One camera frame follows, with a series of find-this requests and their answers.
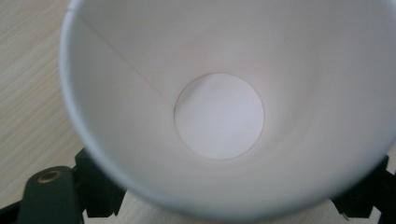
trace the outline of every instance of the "circle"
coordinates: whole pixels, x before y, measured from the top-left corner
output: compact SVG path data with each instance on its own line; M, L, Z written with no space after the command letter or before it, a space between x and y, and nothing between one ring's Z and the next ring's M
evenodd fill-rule
M199 77L179 95L177 132L198 155L227 160L248 151L262 133L264 111L255 90L228 74Z
M48 172L44 173L43 175L41 175L37 179L37 182L40 184L47 184L49 182L52 182L52 181L58 179L59 177L61 177L61 175L62 175L62 172L60 172L58 170L48 171Z

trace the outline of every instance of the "wood grain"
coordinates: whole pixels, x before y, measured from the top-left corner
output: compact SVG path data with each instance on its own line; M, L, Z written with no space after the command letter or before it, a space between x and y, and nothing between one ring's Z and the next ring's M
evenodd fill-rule
M54 165L74 165L83 147L64 108L58 72L60 28L68 2L0 1L0 207L21 199L24 184ZM390 152L396 158L396 148ZM395 160L389 169L396 170ZM340 216L330 202L259 223L376 223ZM118 217L86 223L215 223L164 211L128 193Z

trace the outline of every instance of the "black object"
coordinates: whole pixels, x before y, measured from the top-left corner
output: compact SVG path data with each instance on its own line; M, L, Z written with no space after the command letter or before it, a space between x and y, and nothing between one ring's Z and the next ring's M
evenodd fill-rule
M332 199L340 214L367 218L376 207L379 224L396 223L396 176L387 171L388 161L387 156L355 187Z
M120 211L125 190L110 181L82 149L73 169L51 167L33 175L20 202L0 210L4 224L80 224L88 217L109 217Z

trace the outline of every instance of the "wooden table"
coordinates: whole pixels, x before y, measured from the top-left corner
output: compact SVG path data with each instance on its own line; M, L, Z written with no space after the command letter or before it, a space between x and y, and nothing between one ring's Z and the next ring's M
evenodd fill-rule
M64 108L58 72L60 29L68 1L0 1L0 207L21 199L27 179L55 165L74 165L82 149ZM389 153L396 158L396 147ZM396 170L396 160L389 169ZM330 202L259 223L347 222ZM182 217L127 193L118 217L86 223L213 223Z

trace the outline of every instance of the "white container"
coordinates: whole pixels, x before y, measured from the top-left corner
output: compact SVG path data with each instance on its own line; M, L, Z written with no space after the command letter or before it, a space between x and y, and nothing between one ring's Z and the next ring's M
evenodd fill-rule
M247 220L342 192L396 139L394 1L71 1L71 119L132 192Z

